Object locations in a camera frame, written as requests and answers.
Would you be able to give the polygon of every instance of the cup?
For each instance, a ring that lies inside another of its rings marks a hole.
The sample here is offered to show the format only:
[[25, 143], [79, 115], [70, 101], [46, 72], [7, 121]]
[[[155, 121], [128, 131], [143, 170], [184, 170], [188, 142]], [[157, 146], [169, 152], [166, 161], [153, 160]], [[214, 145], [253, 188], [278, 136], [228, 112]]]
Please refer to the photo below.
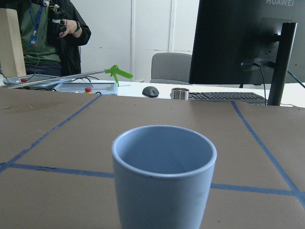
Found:
[[148, 125], [112, 145], [122, 229], [199, 229], [216, 148], [186, 128]]
[[188, 100], [189, 93], [190, 93], [189, 89], [176, 87], [172, 89], [171, 99]]

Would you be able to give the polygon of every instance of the stainless steel mug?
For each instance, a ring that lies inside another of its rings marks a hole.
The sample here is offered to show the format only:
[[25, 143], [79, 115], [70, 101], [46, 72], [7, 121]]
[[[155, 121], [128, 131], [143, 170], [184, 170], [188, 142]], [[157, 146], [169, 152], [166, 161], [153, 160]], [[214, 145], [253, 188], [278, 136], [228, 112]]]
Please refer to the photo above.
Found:
[[189, 89], [176, 87], [172, 89], [171, 99], [188, 100], [189, 93], [190, 93]]

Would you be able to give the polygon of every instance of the id badge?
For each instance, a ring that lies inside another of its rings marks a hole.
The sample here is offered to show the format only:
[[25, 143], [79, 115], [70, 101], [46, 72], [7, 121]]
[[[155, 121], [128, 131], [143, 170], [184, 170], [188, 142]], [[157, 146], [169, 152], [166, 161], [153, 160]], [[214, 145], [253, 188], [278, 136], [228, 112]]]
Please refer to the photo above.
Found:
[[29, 46], [35, 48], [37, 46], [37, 40], [38, 40], [37, 35], [31, 35]]

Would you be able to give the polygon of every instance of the black mouse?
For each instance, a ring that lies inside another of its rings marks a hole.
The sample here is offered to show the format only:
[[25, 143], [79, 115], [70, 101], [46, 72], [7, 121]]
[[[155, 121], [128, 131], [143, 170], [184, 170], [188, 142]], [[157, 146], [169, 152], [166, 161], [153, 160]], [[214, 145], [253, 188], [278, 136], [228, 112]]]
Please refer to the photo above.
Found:
[[146, 95], [150, 98], [155, 98], [159, 95], [159, 91], [157, 88], [155, 88], [153, 86], [148, 86], [143, 89], [142, 94]]

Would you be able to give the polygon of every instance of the lanyard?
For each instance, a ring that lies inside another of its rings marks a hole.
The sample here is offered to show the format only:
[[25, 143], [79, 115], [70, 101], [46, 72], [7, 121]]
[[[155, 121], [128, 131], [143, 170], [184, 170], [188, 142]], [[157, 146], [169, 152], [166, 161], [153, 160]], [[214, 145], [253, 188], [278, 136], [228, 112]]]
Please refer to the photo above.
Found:
[[42, 12], [42, 6], [40, 6], [40, 8], [39, 8], [39, 12], [38, 12], [38, 17], [37, 17], [36, 25], [35, 25], [35, 23], [34, 23], [34, 19], [33, 19], [33, 15], [32, 15], [32, 12], [31, 12], [31, 5], [30, 5], [30, 4], [28, 4], [28, 9], [29, 9], [29, 14], [30, 14], [30, 20], [31, 20], [32, 24], [35, 26], [34, 35], [36, 35], [37, 30], [38, 30], [38, 27], [39, 27], [39, 23], [40, 23], [40, 17], [41, 17], [41, 12]]

